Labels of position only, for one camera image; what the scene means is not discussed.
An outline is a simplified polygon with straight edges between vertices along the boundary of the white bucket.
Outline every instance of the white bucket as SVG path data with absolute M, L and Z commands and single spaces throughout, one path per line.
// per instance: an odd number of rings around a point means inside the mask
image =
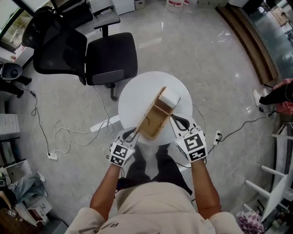
M 166 0 L 166 9 L 170 12 L 181 12 L 184 0 Z

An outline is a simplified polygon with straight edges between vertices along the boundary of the pink and white checkered fabric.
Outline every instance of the pink and white checkered fabric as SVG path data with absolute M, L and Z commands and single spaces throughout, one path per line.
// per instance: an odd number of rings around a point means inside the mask
M 245 234 L 262 234 L 265 232 L 258 213 L 240 211 L 236 218 L 239 227 Z

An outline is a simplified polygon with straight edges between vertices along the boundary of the white cable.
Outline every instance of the white cable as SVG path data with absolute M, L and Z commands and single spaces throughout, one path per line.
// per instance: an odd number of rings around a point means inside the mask
M 68 140 L 64 139 L 63 137 L 61 137 L 61 136 L 58 134 L 58 132 L 61 131 L 62 129 L 64 129 L 64 130 L 67 131 L 67 133 L 68 133 L 68 135 L 69 135 L 71 141 L 72 141 L 74 144 L 77 144 L 77 145 L 80 145 L 80 146 L 88 146 L 91 142 L 93 142 L 93 140 L 97 137 L 97 135 L 98 135 L 100 129 L 102 128 L 102 126 L 104 125 L 104 123 L 107 123 L 107 130 L 108 130 L 110 133 L 112 133 L 112 132 L 114 131 L 114 126 L 113 126 L 112 123 L 110 123 L 109 114 L 107 113 L 107 111 L 106 111 L 106 109 L 105 109 L 105 105 L 104 105 L 104 101 L 103 101 L 102 97 L 101 97 L 101 96 L 99 95 L 99 93 L 95 90 L 94 86 L 93 86 L 92 88 L 93 88 L 93 90 L 95 91 L 95 93 L 98 94 L 98 96 L 100 97 L 100 99 L 101 99 L 101 101 L 102 101 L 103 109 L 104 109 L 104 111 L 105 111 L 105 113 L 106 113 L 106 115 L 107 115 L 107 120 L 105 120 L 104 122 L 102 122 L 100 128 L 99 128 L 97 131 L 94 131 L 94 132 L 88 131 L 88 132 L 84 132 L 84 133 L 83 133 L 83 132 L 74 131 L 74 130 L 69 129 L 69 128 L 63 123 L 62 120 L 57 121 L 57 123 L 54 125 L 54 132 L 55 132 L 55 134 L 54 134 L 54 150 L 52 151 L 52 153 L 54 153 L 54 152 L 60 152 L 60 153 L 63 153 L 63 154 L 67 154 L 67 153 L 70 151 L 70 148 L 71 148 L 71 144 L 70 144 L 70 142 L 69 142 Z M 64 125 L 64 127 L 59 128 L 58 130 L 56 130 L 56 125 L 57 125 L 59 122 L 61 122 L 61 123 Z M 112 128 L 113 128 L 112 131 L 109 130 L 109 125 L 110 125 L 110 124 L 112 125 Z M 72 136 L 70 135 L 70 132 L 73 132 L 73 133 L 80 133 L 80 134 L 96 133 L 96 135 L 93 137 L 93 139 L 91 139 L 91 141 L 90 141 L 89 143 L 87 143 L 87 144 L 80 144 L 80 143 L 78 143 L 78 142 L 76 142 L 76 141 L 73 140 Z M 56 139 L 56 136 L 58 136 L 60 139 L 66 141 L 66 142 L 69 144 L 69 148 L 68 148 L 68 150 L 67 150 L 66 152 L 56 149 L 56 140 L 55 140 L 55 139 Z
M 262 133 L 262 134 L 260 135 L 260 137 L 258 138 L 258 141 L 257 141 L 257 143 L 255 144 L 255 146 L 251 149 L 251 151 L 250 151 L 245 157 L 242 158 L 242 160 L 238 163 L 238 165 L 237 165 L 232 171 L 230 171 L 228 174 L 226 174 L 224 177 L 222 177 L 221 179 L 219 179 L 219 180 L 217 180 L 215 183 L 213 183 L 213 185 L 217 184 L 217 183 L 220 182 L 222 179 L 225 179 L 228 175 L 230 175 L 233 171 L 235 171 L 235 170 L 240 166 L 240 164 L 242 163 L 242 161 L 243 161 L 244 159 L 246 159 L 246 158 L 252 153 L 252 151 L 255 149 L 255 147 L 258 145 L 258 143 L 260 142 L 260 139 L 261 139 L 261 137 L 262 137 L 263 134 L 264 134 L 264 133 Z

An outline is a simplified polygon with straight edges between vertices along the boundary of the chair backrest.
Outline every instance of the chair backrest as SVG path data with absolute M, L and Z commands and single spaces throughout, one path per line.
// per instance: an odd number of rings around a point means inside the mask
M 47 7 L 39 9 L 29 22 L 22 44 L 34 49 L 33 66 L 37 72 L 78 75 L 86 84 L 86 36 Z

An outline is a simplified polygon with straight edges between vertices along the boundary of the table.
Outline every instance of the table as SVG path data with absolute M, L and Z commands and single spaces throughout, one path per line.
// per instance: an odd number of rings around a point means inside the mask
M 124 128 L 137 127 L 156 95 L 164 86 L 168 86 L 181 95 L 174 114 L 192 116 L 192 100 L 184 84 L 170 74 L 151 71 L 136 76 L 122 90 L 118 104 L 118 114 L 122 126 Z M 175 139 L 171 123 L 168 121 L 155 140 L 140 135 L 138 141 L 148 145 L 164 145 Z

